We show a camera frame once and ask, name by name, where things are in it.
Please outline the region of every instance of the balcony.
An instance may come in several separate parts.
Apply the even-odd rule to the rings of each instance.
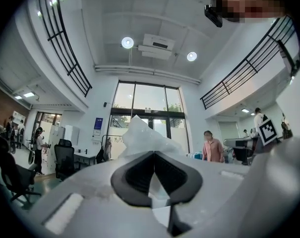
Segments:
[[[294,32],[293,22],[289,17],[277,19],[251,52],[223,80],[200,98],[205,109],[229,96],[258,74],[279,52],[277,41],[287,43]]]

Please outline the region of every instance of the hair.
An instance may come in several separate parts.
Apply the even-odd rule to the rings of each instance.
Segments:
[[[211,134],[211,136],[213,136],[213,133],[211,133],[210,130],[205,131],[204,136],[205,136],[206,133],[209,133],[209,134]]]

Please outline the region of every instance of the black pants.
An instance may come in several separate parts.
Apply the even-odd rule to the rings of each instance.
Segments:
[[[42,150],[35,150],[34,164],[37,165],[36,172],[42,172]]]

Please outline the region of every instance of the table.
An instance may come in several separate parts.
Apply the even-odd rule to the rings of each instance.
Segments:
[[[90,161],[91,160],[93,160],[94,164],[96,164],[96,155],[95,154],[74,153],[75,160],[76,160],[76,157],[88,160],[88,165],[89,166],[90,166]],[[80,164],[86,165],[86,163],[83,163],[83,162],[80,162],[80,161],[77,161],[77,162],[80,163]]]

